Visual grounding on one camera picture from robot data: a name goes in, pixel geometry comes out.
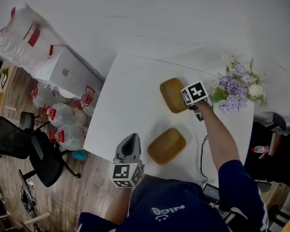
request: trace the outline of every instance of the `wooden floor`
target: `wooden floor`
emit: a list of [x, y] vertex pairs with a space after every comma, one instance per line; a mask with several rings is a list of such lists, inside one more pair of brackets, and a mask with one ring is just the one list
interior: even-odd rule
[[[41, 114], [41, 108], [36, 108], [27, 95], [33, 89], [36, 81], [23, 69], [18, 68], [14, 81], [7, 93], [5, 105], [16, 107], [18, 110], [4, 110], [4, 117], [11, 118], [18, 123], [22, 111], [33, 112], [40, 115], [43, 121], [47, 118]], [[50, 124], [44, 131], [55, 129]], [[66, 170], [63, 171], [59, 180], [51, 187], [46, 188], [37, 176], [31, 178], [36, 183], [32, 191], [36, 198], [36, 210], [42, 214], [49, 211], [51, 216], [39, 222], [42, 230], [56, 231], [77, 231], [79, 213], [91, 212], [104, 216], [116, 188], [109, 180], [107, 173], [110, 162], [87, 152], [87, 160], [73, 159], [70, 155], [66, 161], [75, 173], [80, 173], [81, 178], [74, 178]], [[18, 176], [18, 169], [23, 173], [32, 170], [28, 159], [16, 159], [8, 156], [0, 158], [0, 187], [4, 195], [6, 206], [13, 218], [13, 225], [20, 227], [20, 222], [30, 219], [20, 199], [21, 181]], [[279, 203], [284, 203], [289, 188], [283, 184], [273, 184], [269, 192], [262, 194], [263, 200], [268, 208]]]

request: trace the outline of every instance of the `large water bottle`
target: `large water bottle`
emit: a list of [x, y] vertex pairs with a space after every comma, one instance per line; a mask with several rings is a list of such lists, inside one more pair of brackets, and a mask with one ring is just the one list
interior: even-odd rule
[[44, 84], [38, 83], [29, 95], [29, 100], [32, 100], [35, 106], [43, 107], [45, 104], [53, 106], [55, 103], [63, 103], [65, 98]]
[[50, 141], [58, 142], [64, 149], [82, 150], [88, 129], [80, 126], [62, 126], [50, 132]]
[[87, 122], [84, 112], [63, 103], [54, 104], [52, 107], [45, 104], [42, 113], [46, 113], [48, 120], [55, 127], [84, 126]]
[[92, 117], [99, 96], [99, 91], [94, 91], [87, 86], [86, 93], [81, 97], [81, 100], [76, 101], [75, 104], [80, 110]]

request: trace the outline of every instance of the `white wall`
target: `white wall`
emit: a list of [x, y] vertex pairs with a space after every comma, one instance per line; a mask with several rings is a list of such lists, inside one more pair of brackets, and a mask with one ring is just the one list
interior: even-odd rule
[[290, 119], [290, 0], [0, 0], [0, 28], [25, 2], [104, 76], [118, 52], [214, 74], [226, 50], [255, 57], [269, 98], [257, 114]]

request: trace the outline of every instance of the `black chair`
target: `black chair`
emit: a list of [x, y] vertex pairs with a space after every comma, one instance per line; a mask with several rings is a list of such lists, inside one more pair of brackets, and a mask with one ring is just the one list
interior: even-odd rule
[[41, 132], [34, 135], [32, 143], [35, 150], [30, 154], [30, 162], [34, 170], [27, 174], [23, 174], [19, 170], [19, 175], [25, 188], [29, 189], [26, 180], [35, 174], [46, 187], [52, 186], [59, 179], [64, 167], [74, 177], [81, 177], [80, 174], [74, 173], [62, 158], [62, 155], [70, 151], [60, 152], [60, 145], [51, 143], [46, 133]]
[[251, 151], [252, 148], [258, 145], [270, 146], [273, 135], [271, 130], [273, 128], [279, 126], [283, 130], [286, 129], [286, 122], [281, 116], [275, 114], [273, 122], [274, 124], [268, 127], [258, 122], [253, 123], [244, 166], [254, 180], [275, 181], [290, 187], [290, 134], [281, 136], [280, 146], [273, 156], [265, 155], [259, 159], [260, 154]]
[[39, 131], [25, 132], [9, 120], [0, 117], [0, 155], [26, 159], [35, 151], [31, 137]]
[[50, 121], [42, 122], [42, 121], [36, 120], [38, 117], [39, 117], [39, 115], [35, 116], [33, 113], [21, 112], [19, 128], [22, 130], [26, 130], [28, 132], [33, 132], [35, 122], [43, 123], [43, 125], [38, 127], [36, 130], [38, 130], [38, 129], [44, 127], [45, 125], [47, 125], [48, 123], [50, 123]]

